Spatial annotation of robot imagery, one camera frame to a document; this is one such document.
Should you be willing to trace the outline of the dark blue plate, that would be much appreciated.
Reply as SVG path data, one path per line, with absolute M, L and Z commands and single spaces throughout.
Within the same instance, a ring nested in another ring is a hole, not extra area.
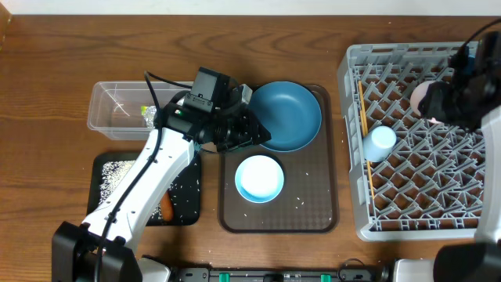
M 276 152 L 307 146 L 318 134 L 323 119 L 312 92 L 290 81 L 274 81 L 257 89 L 250 109 L 271 134 L 262 146 Z

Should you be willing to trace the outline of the light blue bowl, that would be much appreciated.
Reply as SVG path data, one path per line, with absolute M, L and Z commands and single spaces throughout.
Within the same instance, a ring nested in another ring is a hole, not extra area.
M 238 165 L 234 181 L 241 197 L 252 203 L 264 204 L 281 193 L 285 173 L 275 159 L 254 155 Z

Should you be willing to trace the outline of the pink cup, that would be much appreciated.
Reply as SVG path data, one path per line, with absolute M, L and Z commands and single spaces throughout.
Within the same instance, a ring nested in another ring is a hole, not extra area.
M 425 81 L 419 84 L 410 98 L 413 112 L 429 122 L 444 123 L 445 112 L 442 104 L 447 88 L 447 84 L 441 81 Z

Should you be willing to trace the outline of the foil snack wrapper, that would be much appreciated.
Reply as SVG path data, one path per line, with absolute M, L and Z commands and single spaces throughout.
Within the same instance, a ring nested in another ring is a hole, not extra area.
M 155 128 L 155 117 L 157 108 L 155 106 L 141 106 L 141 115 L 147 128 Z

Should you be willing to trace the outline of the wooden chopstick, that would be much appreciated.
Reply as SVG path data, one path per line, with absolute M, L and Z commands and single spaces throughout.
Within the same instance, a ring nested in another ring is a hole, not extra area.
M 370 188 L 372 200 L 374 201 L 375 193 L 374 193 L 374 186 L 373 186 L 373 173 L 372 173 L 372 165 L 371 164 L 372 164 L 371 161 L 366 161 L 367 173 L 368 173 L 368 179 L 369 179 L 369 188 Z
M 363 96 L 363 88 L 362 88 L 362 82 L 358 81 L 358 89 L 359 89 L 359 99 L 360 99 L 360 118 L 361 118 L 361 126 L 362 126 L 362 134 L 365 137 L 368 134 L 368 127 L 367 127 L 367 118 L 366 118 L 366 108 L 365 108 L 365 100 Z

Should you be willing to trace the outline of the orange carrot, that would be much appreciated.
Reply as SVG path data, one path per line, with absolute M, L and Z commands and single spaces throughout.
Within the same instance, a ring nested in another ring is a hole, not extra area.
M 160 199 L 161 216 L 165 222 L 170 222 L 174 217 L 173 204 L 169 193 L 166 192 Z

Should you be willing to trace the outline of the light blue cup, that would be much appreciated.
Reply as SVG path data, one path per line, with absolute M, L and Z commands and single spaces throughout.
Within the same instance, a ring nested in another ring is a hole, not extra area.
M 376 127 L 362 141 L 363 156 L 367 161 L 382 162 L 393 151 L 397 136 L 384 125 Z

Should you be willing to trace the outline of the white rice pile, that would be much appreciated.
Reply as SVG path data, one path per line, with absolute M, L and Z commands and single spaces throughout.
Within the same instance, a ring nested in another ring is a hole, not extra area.
M 134 160 L 107 161 L 100 165 L 101 172 L 94 174 L 92 177 L 88 213 L 95 210 L 110 196 L 134 163 Z M 200 169 L 200 160 L 196 158 L 168 187 L 167 192 L 174 210 L 173 219 L 170 222 L 165 222 L 161 216 L 160 204 L 158 204 L 150 216 L 148 226 L 191 225 L 198 220 L 198 213 L 200 212 Z

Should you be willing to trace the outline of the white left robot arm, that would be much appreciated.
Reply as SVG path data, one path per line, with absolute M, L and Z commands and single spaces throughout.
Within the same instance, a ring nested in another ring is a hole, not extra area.
M 155 128 L 125 177 L 81 225 L 63 222 L 54 233 L 52 280 L 167 281 L 165 264 L 135 257 L 146 224 L 202 145 L 225 153 L 270 140 L 249 108 L 252 94 L 249 86 L 201 67 L 164 107 L 155 99 Z

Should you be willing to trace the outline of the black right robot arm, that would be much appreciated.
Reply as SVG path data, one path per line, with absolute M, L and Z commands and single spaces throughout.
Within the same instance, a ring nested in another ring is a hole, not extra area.
M 420 83 L 411 95 L 413 112 L 429 121 L 481 130 L 485 143 L 484 192 L 474 242 L 441 248 L 434 259 L 435 281 L 500 279 L 500 33 L 467 43 L 449 60 L 449 82 Z

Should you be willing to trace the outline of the grey dishwasher rack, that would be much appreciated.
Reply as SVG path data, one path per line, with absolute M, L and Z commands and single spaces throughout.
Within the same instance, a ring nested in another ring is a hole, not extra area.
M 457 42 L 350 46 L 337 72 L 348 136 L 355 228 L 365 241 L 500 238 L 500 112 L 467 132 L 419 117 L 410 96 L 425 81 L 450 81 Z M 397 141 L 371 162 L 363 156 L 358 81 L 368 133 L 384 125 Z

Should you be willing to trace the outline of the black tray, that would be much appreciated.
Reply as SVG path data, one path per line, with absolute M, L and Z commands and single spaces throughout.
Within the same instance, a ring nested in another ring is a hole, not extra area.
M 134 151 L 112 151 L 100 154 L 93 162 L 87 213 L 98 208 L 113 192 L 121 179 L 132 167 L 138 153 Z M 168 188 L 173 216 L 165 219 L 161 207 L 156 207 L 150 216 L 148 226 L 189 226 L 200 217 L 201 159 L 195 156 L 192 163 L 173 181 Z

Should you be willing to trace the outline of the brown serving tray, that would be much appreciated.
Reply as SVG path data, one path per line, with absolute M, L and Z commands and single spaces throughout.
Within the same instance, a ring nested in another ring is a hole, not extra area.
M 245 148 L 221 157 L 219 222 L 231 233 L 327 233 L 338 223 L 338 200 L 333 161 L 330 96 L 320 85 L 307 85 L 322 111 L 319 133 L 305 148 L 279 153 L 263 146 Z M 254 155 L 275 159 L 285 176 L 273 200 L 256 204 L 237 191 L 238 165 Z

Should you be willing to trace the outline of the clear plastic bin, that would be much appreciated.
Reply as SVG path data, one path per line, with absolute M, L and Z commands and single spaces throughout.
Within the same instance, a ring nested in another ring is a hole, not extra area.
M 112 140 L 148 139 L 141 106 L 154 106 L 145 81 L 100 81 L 94 84 L 87 126 Z

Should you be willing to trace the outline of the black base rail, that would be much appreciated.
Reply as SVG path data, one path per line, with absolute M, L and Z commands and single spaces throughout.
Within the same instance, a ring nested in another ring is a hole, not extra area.
M 149 257 L 138 261 L 136 281 L 164 282 L 388 282 L 393 280 L 392 264 L 365 265 L 350 258 L 336 269 L 245 269 L 194 266 L 167 266 Z

